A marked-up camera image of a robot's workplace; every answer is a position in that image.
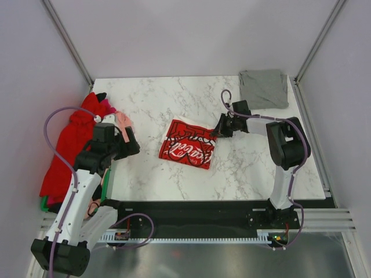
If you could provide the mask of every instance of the green basket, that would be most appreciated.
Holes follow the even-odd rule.
[[[110,180],[110,173],[111,173],[111,168],[108,169],[108,171],[106,172],[106,174],[104,176],[104,181],[103,181],[103,185],[102,185],[102,195],[101,195],[101,198],[100,198],[101,202],[103,202],[107,197],[107,188],[108,188],[108,182]],[[44,196],[43,198],[41,198],[40,207],[41,207],[42,211],[45,211],[45,212],[49,211],[48,196]]]

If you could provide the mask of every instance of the coca-cola logo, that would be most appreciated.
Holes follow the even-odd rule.
[[[162,144],[159,157],[208,169],[214,151],[211,130],[173,120]]]

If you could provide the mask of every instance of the marble tabletop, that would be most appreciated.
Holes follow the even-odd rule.
[[[275,165],[268,141],[236,132],[216,141],[209,170],[158,158],[161,137],[174,116],[215,126],[225,108],[220,92],[229,89],[238,101],[238,76],[97,79],[93,91],[107,92],[112,106],[127,114],[140,153],[116,161],[108,192],[116,200],[261,200],[273,190]],[[300,113],[288,80],[287,109],[254,110],[253,114],[289,118]],[[299,171],[295,199],[324,199],[313,155]]]

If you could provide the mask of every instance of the folded gray cloth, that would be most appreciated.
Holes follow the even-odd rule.
[[[250,109],[287,108],[287,75],[278,69],[241,71],[239,73],[241,100],[247,100]]]

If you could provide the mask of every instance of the wall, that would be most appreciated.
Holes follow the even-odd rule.
[[[295,75],[336,0],[51,0],[93,78]]]
[[[301,82],[333,191],[371,263],[371,2],[348,1]]]
[[[25,277],[41,224],[39,190],[52,158],[43,122],[88,85],[39,0],[0,4],[0,277]],[[52,120],[53,142],[67,114]]]

